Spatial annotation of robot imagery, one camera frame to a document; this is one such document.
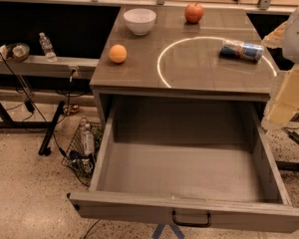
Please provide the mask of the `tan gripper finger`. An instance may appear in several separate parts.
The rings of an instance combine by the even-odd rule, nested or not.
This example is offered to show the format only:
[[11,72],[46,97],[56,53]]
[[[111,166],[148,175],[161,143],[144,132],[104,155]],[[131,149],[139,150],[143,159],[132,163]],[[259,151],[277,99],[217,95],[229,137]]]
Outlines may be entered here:
[[270,49],[281,48],[283,44],[283,38],[285,33],[286,23],[283,22],[277,28],[275,28],[272,32],[266,35],[261,44]]
[[277,74],[261,122],[265,130],[287,125],[299,111],[299,65]]

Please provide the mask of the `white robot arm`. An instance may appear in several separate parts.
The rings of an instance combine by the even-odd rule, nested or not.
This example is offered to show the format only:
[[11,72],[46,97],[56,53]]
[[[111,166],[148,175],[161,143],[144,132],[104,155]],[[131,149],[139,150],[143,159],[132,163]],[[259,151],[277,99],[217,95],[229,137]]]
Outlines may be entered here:
[[279,73],[273,80],[261,125],[266,130],[287,125],[299,111],[299,6],[280,32],[282,55],[294,63],[293,68]]

